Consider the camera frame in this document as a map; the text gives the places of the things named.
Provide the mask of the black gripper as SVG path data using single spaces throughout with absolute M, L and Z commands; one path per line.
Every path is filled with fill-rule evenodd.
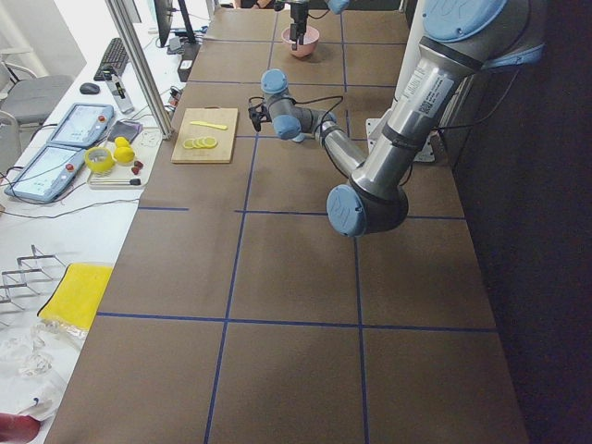
M 290 26 L 291 49 L 297 50 L 298 42 L 299 44 L 304 44 L 306 22 L 308 19 L 308 3 L 290 2 L 290 17 L 295 24 Z

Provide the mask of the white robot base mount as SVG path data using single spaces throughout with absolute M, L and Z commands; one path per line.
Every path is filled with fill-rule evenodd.
M 423 14 L 426 1 L 415 1 L 415 8 L 411 12 L 410 32 L 404 51 L 401 70 L 397 80 L 395 93 L 391 106 L 384 112 L 382 117 L 368 118 L 366 120 L 366 139 L 369 152 L 376 147 L 379 137 L 383 134 L 383 129 L 389 125 L 400 135 L 419 143 L 419 154 L 415 161 L 432 162 L 434 155 L 427 151 L 429 140 L 429 129 L 417 129 L 417 123 L 413 113 L 407 109 L 410 99 L 405 96 L 406 87 L 415 72 L 417 64 L 420 61 L 419 43 L 425 35 L 423 23 Z

